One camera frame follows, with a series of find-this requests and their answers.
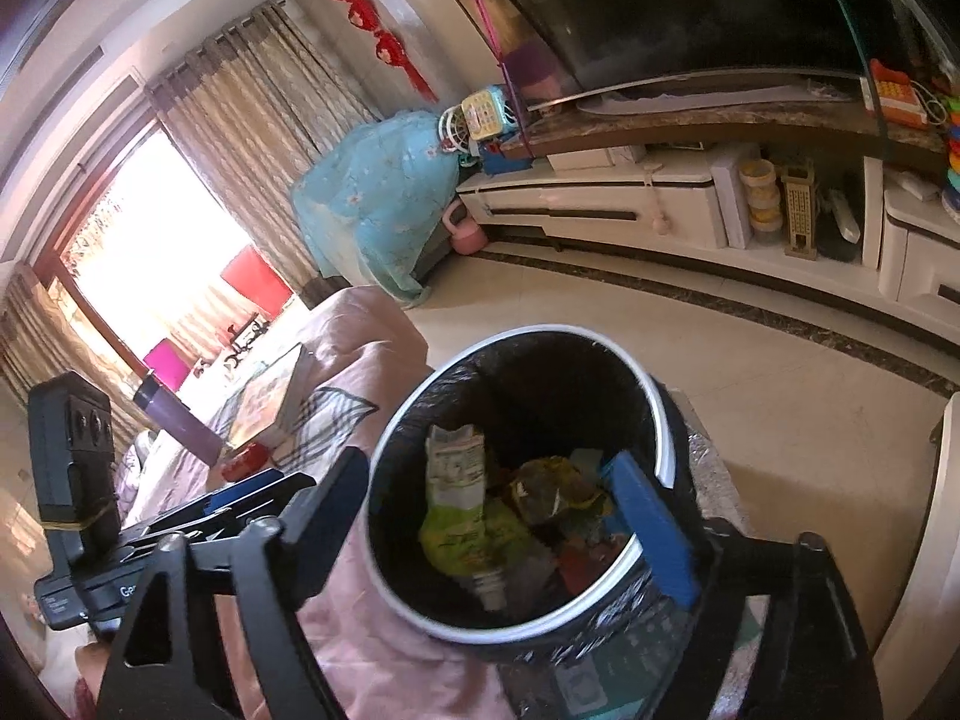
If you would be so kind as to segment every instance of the pink kettlebell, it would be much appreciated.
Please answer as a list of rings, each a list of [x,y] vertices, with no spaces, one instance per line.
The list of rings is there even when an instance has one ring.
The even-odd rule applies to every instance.
[[[454,224],[450,217],[453,212],[464,204],[461,199],[455,199],[443,212],[443,226],[450,231],[450,244],[453,250],[458,254],[475,254],[489,243],[487,233],[483,227],[476,223],[476,220],[467,211],[467,215],[459,224]]]

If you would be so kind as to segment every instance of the curtain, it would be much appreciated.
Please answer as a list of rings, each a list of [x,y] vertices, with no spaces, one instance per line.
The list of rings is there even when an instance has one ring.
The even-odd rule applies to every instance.
[[[28,266],[14,266],[0,316],[0,379],[25,409],[33,386],[69,370],[109,396],[118,456],[141,430],[155,429],[133,405],[127,374],[90,350]]]
[[[190,301],[190,306],[170,324],[167,338],[176,345],[187,362],[213,362],[229,346],[227,329],[237,328],[259,309],[234,290],[222,278],[208,284]]]
[[[210,193],[303,293],[318,268],[289,189],[377,114],[272,2],[205,40],[148,96]]]

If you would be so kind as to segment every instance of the plastic jar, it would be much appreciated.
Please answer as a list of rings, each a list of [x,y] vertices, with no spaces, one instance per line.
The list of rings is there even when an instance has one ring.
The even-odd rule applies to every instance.
[[[781,240],[784,214],[781,191],[776,186],[776,167],[766,159],[752,159],[740,165],[740,180],[747,190],[750,227],[755,240],[775,244]]]

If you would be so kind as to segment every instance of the rubber band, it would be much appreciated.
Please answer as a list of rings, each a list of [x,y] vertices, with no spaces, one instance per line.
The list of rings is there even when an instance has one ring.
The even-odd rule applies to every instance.
[[[116,507],[116,501],[114,499],[110,499],[109,501],[107,501],[106,504],[104,504],[104,507],[102,507],[102,509],[100,509],[99,512],[97,512],[97,514],[93,514],[91,517],[88,517],[87,519],[82,519],[80,522],[51,522],[46,519],[41,519],[40,525],[45,531],[74,531],[74,532],[85,531],[94,522],[100,519],[100,517],[102,517],[104,514],[109,512],[110,509],[113,509],[115,507]]]

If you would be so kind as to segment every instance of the drawer handle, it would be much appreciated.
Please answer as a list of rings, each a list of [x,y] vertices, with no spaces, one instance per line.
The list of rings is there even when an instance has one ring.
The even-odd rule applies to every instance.
[[[956,303],[960,306],[960,290],[954,290],[954,288],[948,287],[946,284],[941,284],[937,287],[937,295],[941,298],[947,298],[951,303]]]
[[[492,217],[507,217],[508,215],[531,215],[532,217],[553,218],[608,218],[618,221],[637,221],[636,211],[592,211],[589,209],[563,210],[555,208],[491,208]]]

